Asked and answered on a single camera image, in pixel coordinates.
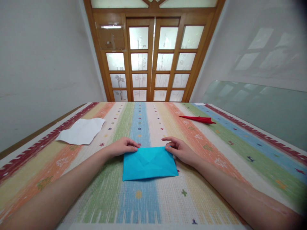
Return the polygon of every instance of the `folded paper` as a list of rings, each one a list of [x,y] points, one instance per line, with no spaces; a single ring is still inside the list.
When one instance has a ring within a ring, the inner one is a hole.
[[[178,176],[173,155],[165,147],[140,148],[124,154],[122,180]]]
[[[179,117],[183,117],[183,118],[187,118],[187,119],[190,119],[190,120],[199,121],[199,122],[205,123],[205,124],[216,124],[215,122],[211,121],[211,118],[186,117],[186,116],[179,116]]]
[[[104,122],[105,120],[101,118],[79,119],[70,129],[60,132],[56,140],[74,145],[90,144],[100,132]]]

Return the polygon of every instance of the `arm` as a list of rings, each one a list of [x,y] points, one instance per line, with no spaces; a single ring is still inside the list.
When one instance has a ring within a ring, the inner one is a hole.
[[[96,152],[46,186],[4,221],[0,229],[54,229],[108,159],[125,152],[135,152],[137,148],[139,145],[135,141],[124,137]]]
[[[294,229],[301,217],[288,207],[253,187],[227,175],[208,163],[182,140],[171,141],[165,149],[184,163],[194,167],[253,229]]]

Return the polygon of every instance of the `small white paper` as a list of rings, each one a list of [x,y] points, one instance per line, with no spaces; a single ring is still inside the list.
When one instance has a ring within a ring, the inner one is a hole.
[[[100,132],[104,122],[105,120],[101,118],[79,119],[70,129],[60,132],[56,140],[74,145],[90,144]]]

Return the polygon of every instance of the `blue stripe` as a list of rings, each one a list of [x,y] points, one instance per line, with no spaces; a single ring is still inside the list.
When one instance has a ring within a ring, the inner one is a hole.
[[[135,103],[134,105],[129,137],[136,142],[141,143],[141,148],[148,148],[151,146],[146,104],[143,102]],[[132,223],[147,223],[146,214],[148,214],[148,223],[154,224],[156,219],[158,220],[158,224],[161,223],[158,192],[155,180],[124,181],[121,186],[119,200],[120,208],[117,215],[117,223],[123,223],[124,213],[125,223],[131,223],[132,213]]]
[[[247,132],[245,129],[240,128],[240,126],[235,125],[231,121],[225,119],[223,116],[215,113],[211,109],[205,106],[196,106],[194,103],[191,103],[196,108],[201,110],[202,112],[208,114],[208,116],[212,117],[216,122],[233,132],[236,136],[240,137],[242,140],[247,142],[250,146],[254,147],[258,151],[260,151],[262,154],[267,156],[269,159],[273,160],[276,164],[281,166],[283,169],[285,169],[287,172],[295,176],[297,179],[299,179],[301,182],[307,184],[307,176],[299,173],[296,169],[305,171],[306,168],[302,166],[301,164],[297,163],[294,159],[292,159],[289,156],[286,156],[285,154],[279,152],[277,149],[272,147],[267,142],[261,141],[258,138],[256,138],[253,134]]]

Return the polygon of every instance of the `colorful tablecloth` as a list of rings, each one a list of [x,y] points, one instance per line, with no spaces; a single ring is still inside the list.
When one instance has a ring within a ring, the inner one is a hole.
[[[179,116],[212,117],[206,125]],[[90,145],[55,138],[79,118],[104,118]],[[121,137],[141,147],[184,140],[227,174],[299,212],[307,153],[213,105],[158,102],[88,103],[0,161],[0,220],[46,185]],[[245,229],[244,220],[194,169],[176,160],[178,177],[122,182],[123,157],[110,160],[80,195],[58,229]]]

